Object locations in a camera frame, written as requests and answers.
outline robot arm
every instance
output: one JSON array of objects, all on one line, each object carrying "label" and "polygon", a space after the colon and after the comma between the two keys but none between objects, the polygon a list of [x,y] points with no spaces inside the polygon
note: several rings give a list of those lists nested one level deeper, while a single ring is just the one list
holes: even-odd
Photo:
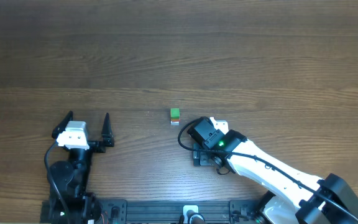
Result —
[{"label": "robot arm", "polygon": [[[355,223],[358,219],[358,197],[340,177],[330,174],[323,180],[318,176],[300,172],[268,155],[241,133],[228,130],[226,121],[202,117],[194,121],[187,133],[218,168],[226,167],[231,172],[248,177],[274,194],[258,211],[271,223]],[[238,153],[251,156],[244,157]],[[310,190],[300,187],[299,183],[277,172],[277,169],[317,194],[329,198],[340,205],[342,210],[327,204]]]}]

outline wooden tabletop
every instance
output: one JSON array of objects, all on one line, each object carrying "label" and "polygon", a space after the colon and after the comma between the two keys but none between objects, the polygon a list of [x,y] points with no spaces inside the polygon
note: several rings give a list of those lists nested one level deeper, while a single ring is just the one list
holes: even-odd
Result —
[{"label": "wooden tabletop", "polygon": [[44,154],[69,110],[91,139],[110,113],[116,146],[88,184],[100,198],[264,194],[193,167],[177,134],[200,116],[358,195],[358,1],[0,0],[0,222],[39,221]]}]

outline cable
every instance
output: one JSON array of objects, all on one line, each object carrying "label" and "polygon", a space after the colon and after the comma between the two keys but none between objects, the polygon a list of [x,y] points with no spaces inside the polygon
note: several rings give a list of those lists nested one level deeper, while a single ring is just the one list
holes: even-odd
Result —
[{"label": "cable", "polygon": [[47,150],[47,152],[45,153],[45,157],[44,157],[44,162],[45,162],[45,168],[47,168],[47,177],[48,177],[48,180],[49,180],[49,183],[50,185],[52,186],[52,188],[55,190],[56,194],[57,194],[57,197],[59,198],[60,202],[62,203],[63,205],[63,208],[65,210],[65,215],[66,215],[66,218],[67,218],[67,224],[70,224],[70,214],[69,214],[69,210],[68,210],[68,207],[67,207],[67,204],[65,202],[65,200],[63,199],[62,195],[60,194],[59,192],[59,189],[57,188],[56,186],[56,183],[52,177],[52,174],[50,173],[50,169],[49,169],[49,164],[48,164],[48,156],[49,156],[49,153],[50,151],[57,145],[57,142],[55,141],[50,147],[49,149]]},{"label": "cable", "polygon": [[295,178],[293,178],[292,176],[290,176],[289,174],[287,174],[286,172],[282,171],[280,168],[276,167],[275,165],[267,162],[264,159],[261,159],[257,156],[251,156],[248,154],[243,154],[243,153],[238,153],[238,152],[226,152],[226,151],[217,151],[217,150],[205,150],[205,149],[193,149],[190,148],[188,146],[185,146],[181,141],[181,135],[184,132],[184,130],[190,126],[191,124],[199,121],[201,118],[195,119],[193,121],[190,121],[189,123],[187,123],[186,125],[184,125],[184,127],[180,130],[179,135],[178,135],[178,143],[179,145],[189,151],[193,151],[193,152],[206,152],[206,153],[215,153],[215,154],[224,154],[224,155],[232,155],[232,156],[242,156],[242,157],[247,157],[247,158],[251,158],[254,159],[256,161],[260,161],[263,162],[266,166],[271,167],[273,171],[277,171],[279,173],[281,173],[282,175],[284,175],[286,178],[290,179],[292,182],[296,183],[299,188],[304,188],[307,191],[311,192],[313,195],[323,199],[326,203],[329,203],[331,205],[333,205],[334,207],[338,208],[339,210],[341,210],[342,212],[344,212],[345,214],[349,215],[352,219],[354,219],[357,223],[358,223],[358,218],[355,217],[352,213],[350,213],[349,211],[347,211],[345,208],[343,208],[342,206],[340,206],[339,204],[337,204],[336,202],[332,201],[331,199],[325,197],[324,195],[320,194],[319,192],[311,189],[310,187],[306,186],[305,184],[302,184],[302,182],[300,182],[299,180],[296,180]]}]

